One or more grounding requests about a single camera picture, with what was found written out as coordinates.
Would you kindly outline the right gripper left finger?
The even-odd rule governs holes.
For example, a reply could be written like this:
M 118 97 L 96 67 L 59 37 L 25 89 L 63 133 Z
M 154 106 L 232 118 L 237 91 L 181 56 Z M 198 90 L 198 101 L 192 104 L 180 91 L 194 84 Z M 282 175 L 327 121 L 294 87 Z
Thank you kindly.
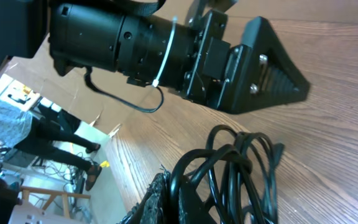
M 167 223 L 168 183 L 171 173 L 161 165 L 140 203 L 136 203 L 119 224 Z

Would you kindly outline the wooden stool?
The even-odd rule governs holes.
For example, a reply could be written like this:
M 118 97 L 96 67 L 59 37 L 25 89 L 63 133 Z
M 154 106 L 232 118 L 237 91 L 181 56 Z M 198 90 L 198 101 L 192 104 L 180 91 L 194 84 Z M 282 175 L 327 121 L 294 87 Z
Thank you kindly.
M 68 198 L 83 198 L 83 199 L 90 199 L 90 195 L 85 194 L 76 194 L 66 191 L 58 191 L 58 190 L 49 190 L 49 189 L 41 189 L 36 187 L 28 187 L 28 186 L 21 186 L 21 192 L 22 192 L 22 200 L 29 201 L 30 194 L 42 194 L 42 195 L 48 195 L 48 199 L 46 199 L 45 204 L 42 206 L 42 210 L 48 209 L 50 204 L 55 201 L 57 197 L 62 198 L 62 205 L 63 205 L 63 216 L 65 218 L 70 219 L 70 206 Z

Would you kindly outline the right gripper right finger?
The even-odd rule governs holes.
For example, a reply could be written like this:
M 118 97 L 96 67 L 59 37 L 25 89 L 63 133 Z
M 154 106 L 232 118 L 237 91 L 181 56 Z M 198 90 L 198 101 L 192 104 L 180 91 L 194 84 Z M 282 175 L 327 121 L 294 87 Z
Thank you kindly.
M 216 224 L 212 216 L 205 209 L 195 188 L 188 177 L 184 176 L 178 195 L 178 223 L 179 224 Z

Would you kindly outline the cardboard wall panel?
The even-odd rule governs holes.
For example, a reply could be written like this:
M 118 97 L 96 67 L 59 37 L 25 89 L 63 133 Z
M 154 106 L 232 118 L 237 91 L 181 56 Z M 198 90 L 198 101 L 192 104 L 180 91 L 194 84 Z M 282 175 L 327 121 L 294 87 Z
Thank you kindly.
M 247 22 L 266 17 L 311 83 L 306 109 L 358 125 L 358 0 L 240 1 L 228 15 L 224 40 L 233 45 Z M 43 43 L 34 58 L 15 58 L 7 74 L 105 133 L 124 121 L 128 107 L 87 89 L 81 69 L 58 76 L 48 50 Z

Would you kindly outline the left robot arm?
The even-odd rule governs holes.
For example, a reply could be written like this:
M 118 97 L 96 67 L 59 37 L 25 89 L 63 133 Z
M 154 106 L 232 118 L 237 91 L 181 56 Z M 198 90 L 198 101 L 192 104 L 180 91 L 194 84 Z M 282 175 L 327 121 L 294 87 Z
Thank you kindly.
M 305 101 L 310 83 L 266 18 L 249 21 L 239 45 L 223 40 L 233 5 L 194 1 L 180 25 L 156 16 L 163 1 L 0 0 L 0 70 L 47 40 L 55 71 L 85 68 L 94 92 L 91 72 L 102 68 L 229 114 Z

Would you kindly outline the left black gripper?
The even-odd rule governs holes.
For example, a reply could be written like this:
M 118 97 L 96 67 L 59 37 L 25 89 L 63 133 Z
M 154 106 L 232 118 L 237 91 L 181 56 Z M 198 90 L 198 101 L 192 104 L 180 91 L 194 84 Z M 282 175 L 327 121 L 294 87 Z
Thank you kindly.
M 185 74 L 181 97 L 229 114 L 305 101 L 310 83 L 269 20 L 249 21 L 241 43 L 232 46 L 223 41 L 227 19 L 215 10 L 202 17 L 194 64 Z

